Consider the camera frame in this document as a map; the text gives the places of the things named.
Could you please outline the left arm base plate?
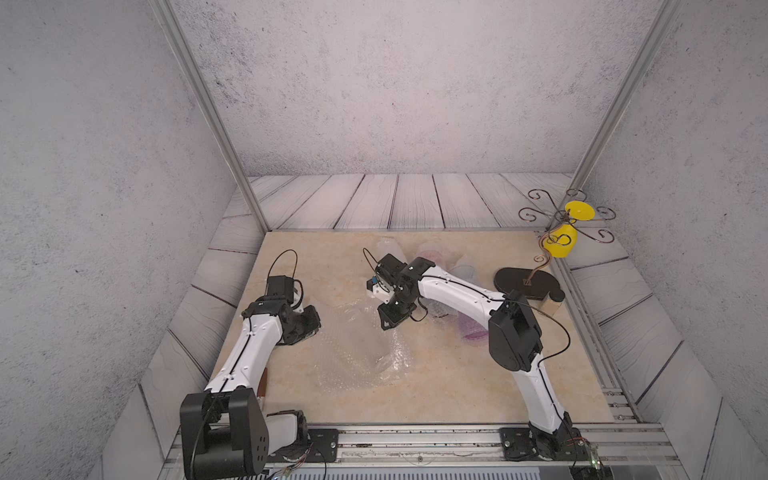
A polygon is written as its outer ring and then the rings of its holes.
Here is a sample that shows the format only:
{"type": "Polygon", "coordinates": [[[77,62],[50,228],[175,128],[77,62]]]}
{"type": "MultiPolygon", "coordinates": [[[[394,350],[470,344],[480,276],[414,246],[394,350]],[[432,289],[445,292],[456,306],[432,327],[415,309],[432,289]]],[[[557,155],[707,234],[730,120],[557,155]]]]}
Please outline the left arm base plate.
{"type": "Polygon", "coordinates": [[[289,463],[333,463],[337,459],[339,430],[310,428],[296,441],[280,448],[276,458],[289,463]]]}

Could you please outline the clear glass vase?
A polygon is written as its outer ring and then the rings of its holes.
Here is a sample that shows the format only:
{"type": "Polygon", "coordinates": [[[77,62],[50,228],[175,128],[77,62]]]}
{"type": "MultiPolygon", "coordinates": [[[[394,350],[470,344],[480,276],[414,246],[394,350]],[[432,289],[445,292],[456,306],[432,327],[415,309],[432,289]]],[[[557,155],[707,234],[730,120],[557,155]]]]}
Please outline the clear glass vase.
{"type": "Polygon", "coordinates": [[[376,332],[372,351],[372,369],[380,382],[404,378],[412,369],[411,348],[401,331],[380,330],[376,332]]]}

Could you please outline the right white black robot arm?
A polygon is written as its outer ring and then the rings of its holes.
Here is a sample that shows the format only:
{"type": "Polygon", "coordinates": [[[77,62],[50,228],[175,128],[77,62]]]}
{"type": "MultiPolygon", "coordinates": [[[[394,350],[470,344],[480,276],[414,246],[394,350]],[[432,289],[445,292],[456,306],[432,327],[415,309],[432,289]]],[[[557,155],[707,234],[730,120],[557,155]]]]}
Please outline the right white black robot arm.
{"type": "Polygon", "coordinates": [[[383,330],[414,318],[424,300],[441,303],[488,331],[491,358],[512,373],[528,413],[530,447],[516,460],[579,461],[586,445],[557,399],[545,368],[542,330],[534,309],[520,293],[501,293],[456,277],[423,257],[406,264],[391,254],[372,267],[366,290],[379,301],[383,330]]]}

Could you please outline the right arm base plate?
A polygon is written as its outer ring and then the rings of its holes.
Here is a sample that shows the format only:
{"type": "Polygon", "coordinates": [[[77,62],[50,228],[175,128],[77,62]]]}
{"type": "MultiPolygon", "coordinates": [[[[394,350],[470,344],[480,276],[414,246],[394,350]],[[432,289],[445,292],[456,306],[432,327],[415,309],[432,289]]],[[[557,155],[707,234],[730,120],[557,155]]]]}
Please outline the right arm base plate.
{"type": "Polygon", "coordinates": [[[506,461],[567,461],[589,459],[584,440],[562,427],[547,433],[535,427],[505,427],[499,429],[500,443],[506,461]]]}

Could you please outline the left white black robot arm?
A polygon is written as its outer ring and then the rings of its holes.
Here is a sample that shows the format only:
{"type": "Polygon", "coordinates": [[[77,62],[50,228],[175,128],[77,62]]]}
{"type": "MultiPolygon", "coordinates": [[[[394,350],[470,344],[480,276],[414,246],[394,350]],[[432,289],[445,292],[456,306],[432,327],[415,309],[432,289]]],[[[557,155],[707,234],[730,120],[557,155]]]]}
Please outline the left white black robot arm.
{"type": "Polygon", "coordinates": [[[271,455],[306,455],[310,440],[303,412],[264,414],[258,387],[276,346],[301,342],[320,327],[315,307],[294,309],[282,297],[262,297],[246,308],[241,333],[223,367],[203,391],[181,403],[186,478],[257,475],[271,455]]]}

